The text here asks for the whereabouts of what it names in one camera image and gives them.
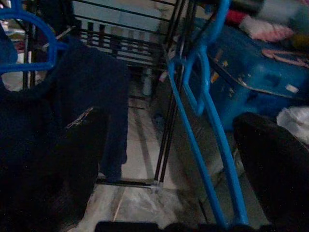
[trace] blue plastic hanger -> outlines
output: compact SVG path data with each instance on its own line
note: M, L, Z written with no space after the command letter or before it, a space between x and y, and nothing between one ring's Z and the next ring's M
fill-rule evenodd
M205 165L205 161L201 155L201 151L198 147L198 143L193 134L185 108L183 106L182 100L177 90L177 86L174 80L174 73L175 73L176 66L182 65L185 67L182 85L187 95L187 98L190 102L191 108L193 109L193 111L195 112L197 116L202 115L204 111L207 113L208 119L215 133L216 140L217 140L218 147L219 147L220 154L221 154L221 159L224 165L224 171L225 171L225 175L226 175L226 179L227 179L227 183L229 187L229 192L230 192L231 199L232 199L234 215L235 215L232 225L248 224L249 222L248 222L248 217L247 217L247 210L246 210L246 206L245 206L244 199L242 196L236 168L234 165L234 160L233 160L233 157L230 151L230 147L229 147L225 132L223 130L223 126L221 124L219 115L217 113L216 107L209 94L210 65L209 65L209 60L207 57L207 48L217 39L219 33L221 32L223 24L225 22L225 17L227 15L229 5L230 5L230 0L221 0L216 20L208 28L207 33L205 33L206 35L201 36L201 38L199 39L197 43L197 46L193 47L187 59L178 57L176 55L168 63L169 79L171 83L171 88L173 90L173 94L174 94L177 106L179 108L180 116L183 120L184 128L189 137L191 150L193 151L197 165L199 167L199 171L200 171L200 174L203 180L205 190L207 192L209 202L211 204L213 214L216 218L217 223L224 228L228 228L231 224L226 221L225 215L220 206L214 186L211 181L211 177L208 173L207 167ZM193 92L189 86L189 79L191 77L193 64L197 60L201 64L201 91L196 98L193 95Z
M21 0L11 0L11 4L11 8L0 9L0 20L15 18L27 21L37 26L45 34L49 43L48 59L46 62L40 63L3 64L0 65L0 73L41 71L53 68L56 64L57 52L59 50L65 50L67 45L65 43L58 42L52 29L40 18L23 10Z

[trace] blue plastic storage box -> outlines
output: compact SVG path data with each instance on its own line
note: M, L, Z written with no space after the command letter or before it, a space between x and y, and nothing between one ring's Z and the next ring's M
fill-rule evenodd
M228 26L209 48L211 96L226 131L242 113L275 118L284 107L308 103L309 69L266 58L261 54L264 48L280 49ZM198 69L195 65L194 86Z

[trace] tiled floor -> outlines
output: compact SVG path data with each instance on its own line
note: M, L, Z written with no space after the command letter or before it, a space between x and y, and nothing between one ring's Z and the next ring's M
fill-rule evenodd
M136 86L131 86L138 95ZM160 142L149 115L148 102L130 99L128 160L123 178L153 179ZM99 221L155 222L163 228L174 222L190 227L204 222L196 197L191 192L183 166L171 150L163 189L100 185L89 200L84 219L70 232L93 232Z

